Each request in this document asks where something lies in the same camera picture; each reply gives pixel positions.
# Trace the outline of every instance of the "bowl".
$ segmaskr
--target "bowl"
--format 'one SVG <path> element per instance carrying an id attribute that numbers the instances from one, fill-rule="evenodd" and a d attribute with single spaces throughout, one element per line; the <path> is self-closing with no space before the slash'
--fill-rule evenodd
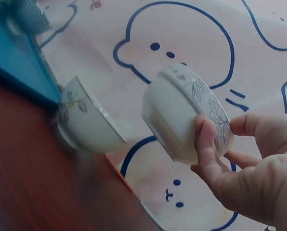
<path id="1" fill-rule="evenodd" d="M 63 89 L 58 115 L 58 131 L 74 149 L 107 153 L 126 143 L 114 121 L 78 76 Z"/>
<path id="2" fill-rule="evenodd" d="M 13 0 L 8 6 L 6 24 L 14 35 L 24 32 L 36 36 L 51 29 L 51 24 L 37 0 Z"/>
<path id="3" fill-rule="evenodd" d="M 183 64 L 159 72 L 143 96 L 142 118 L 173 161 L 197 164 L 194 118 L 205 115 L 216 126 L 215 154 L 234 142 L 230 120 L 202 79 Z"/>

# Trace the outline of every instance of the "blue outline drawing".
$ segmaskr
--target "blue outline drawing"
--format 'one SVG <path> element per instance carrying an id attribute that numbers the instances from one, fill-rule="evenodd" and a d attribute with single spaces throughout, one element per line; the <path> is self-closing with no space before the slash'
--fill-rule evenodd
<path id="1" fill-rule="evenodd" d="M 126 176 L 126 172 L 128 170 L 128 166 L 130 164 L 130 161 L 132 160 L 133 156 L 135 155 L 135 153 L 143 146 L 145 146 L 146 144 L 150 143 L 150 142 L 154 142 L 157 141 L 155 136 L 149 136 L 147 138 L 144 138 L 143 140 L 139 141 L 138 143 L 136 143 L 127 153 L 123 163 L 122 163 L 122 167 L 120 170 L 121 175 L 125 178 Z M 230 166 L 231 166 L 231 171 L 236 172 L 236 165 L 232 162 L 230 162 Z M 213 229 L 211 231 L 222 231 L 226 228 L 228 228 L 237 218 L 238 213 L 234 212 L 233 216 L 230 218 L 230 220 L 224 224 L 223 226 L 217 228 L 217 229 Z"/>
<path id="2" fill-rule="evenodd" d="M 235 91 L 235 90 L 230 89 L 229 91 L 230 91 L 232 94 L 234 94 L 234 95 L 236 95 L 236 96 L 238 96 L 238 97 L 240 97 L 240 98 L 242 98 L 242 99 L 245 99 L 245 97 L 246 97 L 246 95 L 243 95 L 243 94 L 241 94 L 241 93 L 239 93 L 239 92 L 237 92 L 237 91 Z"/>
<path id="3" fill-rule="evenodd" d="M 261 30 L 259 29 L 259 26 L 257 24 L 257 21 L 256 21 L 256 18 L 255 18 L 255 15 L 253 14 L 253 12 L 251 11 L 251 9 L 249 8 L 249 6 L 246 4 L 245 0 L 241 0 L 243 5 L 245 6 L 245 8 L 247 9 L 250 17 L 251 17 L 251 20 L 253 22 L 253 25 L 255 27 L 255 29 L 257 30 L 260 38 L 265 42 L 265 44 L 267 44 L 269 47 L 271 47 L 272 49 L 276 50 L 276 51 L 287 51 L 287 48 L 279 48 L 279 47 L 276 47 L 274 45 L 272 45 L 266 38 L 265 36 L 263 35 L 263 33 L 261 32 Z"/>
<path id="4" fill-rule="evenodd" d="M 286 87 L 287 87 L 287 82 L 283 84 L 281 88 L 282 96 L 283 96 L 283 101 L 284 101 L 284 108 L 285 108 L 285 114 L 287 114 L 287 96 L 286 96 Z"/>
<path id="5" fill-rule="evenodd" d="M 43 47 L 45 47 L 50 41 L 52 41 L 56 35 L 58 35 L 59 33 L 62 33 L 72 22 L 72 20 L 75 18 L 75 15 L 78 12 L 77 6 L 75 5 L 75 3 L 78 0 L 73 1 L 72 3 L 68 4 L 67 7 L 71 7 L 74 11 L 73 15 L 69 18 L 69 20 L 59 29 L 57 29 L 48 39 L 46 39 L 42 44 L 39 45 L 39 49 L 42 49 Z"/>
<path id="6" fill-rule="evenodd" d="M 201 14 L 203 14 L 204 16 L 206 16 L 208 19 L 210 19 L 212 22 L 214 22 L 219 28 L 220 30 L 222 31 L 222 33 L 226 36 L 226 39 L 229 43 L 229 48 L 230 48 L 230 56 L 231 56 L 231 60 L 230 60 L 230 67 L 229 67 L 229 72 L 228 72 L 228 75 L 227 77 L 225 78 L 225 80 L 223 80 L 222 82 L 220 82 L 219 84 L 216 84 L 216 85 L 213 85 L 210 87 L 210 89 L 215 89 L 215 88 L 218 88 L 224 84 L 226 84 L 232 77 L 233 75 L 233 71 L 234 71 L 234 65 L 235 65 L 235 50 L 234 50 L 234 45 L 231 41 L 231 38 L 229 36 L 229 34 L 227 33 L 227 31 L 225 30 L 225 28 L 215 19 L 213 18 L 210 14 L 206 13 L 205 11 L 195 7 L 195 6 L 192 6 L 192 5 L 188 5 L 188 4 L 185 4 L 185 3 L 182 3 L 182 2 L 175 2 L 175 1 L 157 1 L 157 2 L 152 2 L 148 5 L 145 5 L 143 6 L 142 8 L 140 8 L 139 10 L 137 10 L 130 18 L 128 24 L 127 24 L 127 27 L 126 27 L 126 31 L 125 31 L 125 39 L 123 39 L 122 41 L 120 41 L 114 48 L 114 51 L 113 51 L 113 58 L 114 60 L 116 61 L 117 64 L 119 64 L 120 66 L 122 67 L 125 67 L 125 68 L 129 68 L 130 70 L 132 70 L 132 72 L 137 75 L 142 81 L 144 81 L 145 83 L 147 84 L 150 84 L 151 81 L 149 79 L 147 79 L 143 74 L 141 74 L 135 67 L 134 65 L 131 65 L 131 64 L 126 64 L 124 62 L 122 62 L 119 58 L 118 58 L 118 51 L 120 49 L 120 47 L 122 45 L 124 45 L 125 43 L 127 42 L 130 42 L 130 31 L 131 31 L 131 27 L 132 27 L 132 24 L 136 18 L 136 16 L 142 12 L 143 10 L 151 7 L 151 6 L 155 6 L 155 5 L 161 5 L 161 4 L 172 4 L 172 5 L 180 5 L 180 6 L 184 6 L 184 7 L 188 7 L 190 9 L 193 9 Z"/>
<path id="7" fill-rule="evenodd" d="M 228 98 L 226 98 L 225 100 L 226 100 L 226 102 L 228 102 L 232 106 L 241 108 L 244 112 L 246 112 L 249 109 L 249 107 L 247 107 L 245 105 L 242 105 L 242 104 L 235 103 L 235 102 L 233 102 L 232 100 L 230 100 Z"/>

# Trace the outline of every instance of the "white ceramic bowl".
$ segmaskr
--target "white ceramic bowl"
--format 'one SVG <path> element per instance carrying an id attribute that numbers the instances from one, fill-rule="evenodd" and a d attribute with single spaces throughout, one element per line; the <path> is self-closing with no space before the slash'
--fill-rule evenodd
<path id="1" fill-rule="evenodd" d="M 57 128 L 73 148 L 107 153 L 126 143 L 114 121 L 79 77 L 64 88 L 58 112 Z"/>
<path id="2" fill-rule="evenodd" d="M 224 155 L 234 142 L 230 122 L 209 87 L 188 67 L 161 71 L 143 97 L 142 118 L 173 161 L 197 164 L 194 118 L 203 114 L 216 126 L 215 152 Z"/>

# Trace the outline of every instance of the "wooden table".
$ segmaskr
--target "wooden table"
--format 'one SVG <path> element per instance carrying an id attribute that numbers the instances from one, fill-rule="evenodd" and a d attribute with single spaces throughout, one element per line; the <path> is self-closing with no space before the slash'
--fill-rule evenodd
<path id="1" fill-rule="evenodd" d="M 101 155 L 67 152 L 40 107 L 0 86 L 0 231 L 158 231 Z"/>

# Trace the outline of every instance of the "bowl base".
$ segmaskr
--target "bowl base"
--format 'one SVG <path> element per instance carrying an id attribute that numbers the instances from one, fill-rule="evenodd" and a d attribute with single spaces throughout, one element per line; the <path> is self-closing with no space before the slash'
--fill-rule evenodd
<path id="1" fill-rule="evenodd" d="M 8 27 L 8 29 L 15 35 L 15 36 L 19 36 L 20 35 L 20 30 L 18 25 L 14 22 L 14 20 L 11 17 L 7 17 L 5 19 L 5 23 Z"/>
<path id="2" fill-rule="evenodd" d="M 78 149 L 78 146 L 72 141 L 72 139 L 69 137 L 67 132 L 65 131 L 65 128 L 63 125 L 58 121 L 56 123 L 56 130 L 60 138 L 62 139 L 63 143 L 65 143 L 67 146 L 69 146 L 72 149 Z"/>

